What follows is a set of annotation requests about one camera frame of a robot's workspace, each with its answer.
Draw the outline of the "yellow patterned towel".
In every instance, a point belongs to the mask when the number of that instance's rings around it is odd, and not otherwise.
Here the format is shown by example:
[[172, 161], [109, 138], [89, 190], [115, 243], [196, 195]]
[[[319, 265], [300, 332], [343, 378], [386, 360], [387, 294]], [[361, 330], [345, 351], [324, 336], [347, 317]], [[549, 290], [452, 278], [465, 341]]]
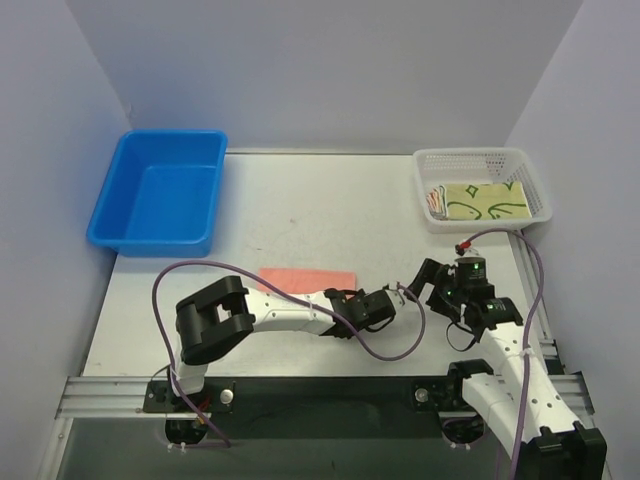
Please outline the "yellow patterned towel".
[[448, 217], [446, 186], [438, 185], [434, 190], [434, 192], [437, 194], [437, 198], [438, 198], [438, 216], [441, 219], [446, 219]]

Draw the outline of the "pink towel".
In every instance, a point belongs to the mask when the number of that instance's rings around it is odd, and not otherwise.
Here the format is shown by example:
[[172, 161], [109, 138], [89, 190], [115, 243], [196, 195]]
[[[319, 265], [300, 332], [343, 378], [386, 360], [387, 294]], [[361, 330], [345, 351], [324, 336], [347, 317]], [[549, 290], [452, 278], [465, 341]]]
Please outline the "pink towel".
[[258, 276], [288, 294], [310, 294], [329, 288], [355, 290], [356, 274], [300, 268], [261, 268]]

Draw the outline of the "cream green patterned towel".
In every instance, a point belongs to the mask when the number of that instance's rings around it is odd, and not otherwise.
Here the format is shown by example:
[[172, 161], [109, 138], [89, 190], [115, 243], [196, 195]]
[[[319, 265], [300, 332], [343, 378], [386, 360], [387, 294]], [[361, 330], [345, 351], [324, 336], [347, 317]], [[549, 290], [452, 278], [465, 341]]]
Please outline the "cream green patterned towel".
[[522, 183], [445, 184], [443, 201], [448, 220], [477, 221], [531, 217]]

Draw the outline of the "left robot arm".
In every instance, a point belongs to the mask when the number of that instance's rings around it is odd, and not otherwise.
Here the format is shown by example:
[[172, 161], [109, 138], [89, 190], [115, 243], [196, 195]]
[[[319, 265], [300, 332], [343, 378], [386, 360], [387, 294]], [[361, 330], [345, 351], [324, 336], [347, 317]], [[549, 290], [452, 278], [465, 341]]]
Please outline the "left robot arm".
[[394, 319], [403, 305], [401, 295], [387, 287], [372, 293], [330, 288], [286, 299], [226, 276], [176, 305], [179, 360], [173, 390], [201, 392], [208, 365], [252, 333], [291, 331], [349, 339], [356, 331]]

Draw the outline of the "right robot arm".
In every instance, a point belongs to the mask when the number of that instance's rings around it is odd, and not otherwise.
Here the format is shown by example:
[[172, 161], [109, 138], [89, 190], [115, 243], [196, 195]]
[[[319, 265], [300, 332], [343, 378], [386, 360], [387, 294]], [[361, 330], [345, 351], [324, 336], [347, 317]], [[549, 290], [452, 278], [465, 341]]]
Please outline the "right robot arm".
[[562, 399], [531, 347], [531, 330], [514, 302], [497, 297], [482, 257], [453, 264], [425, 259], [409, 285], [425, 286], [434, 312], [471, 332], [481, 351], [453, 363], [453, 391], [483, 420], [509, 453], [512, 479], [600, 479], [607, 444]]

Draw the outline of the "orange lion print towel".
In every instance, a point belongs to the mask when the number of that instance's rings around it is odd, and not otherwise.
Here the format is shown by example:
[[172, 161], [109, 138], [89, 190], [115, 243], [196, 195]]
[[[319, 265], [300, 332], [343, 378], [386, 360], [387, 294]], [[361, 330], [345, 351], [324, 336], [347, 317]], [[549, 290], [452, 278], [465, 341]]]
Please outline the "orange lion print towel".
[[428, 210], [433, 218], [443, 220], [438, 216], [438, 198], [437, 194], [434, 192], [437, 186], [435, 186], [429, 193], [426, 194], [425, 200], [427, 203]]

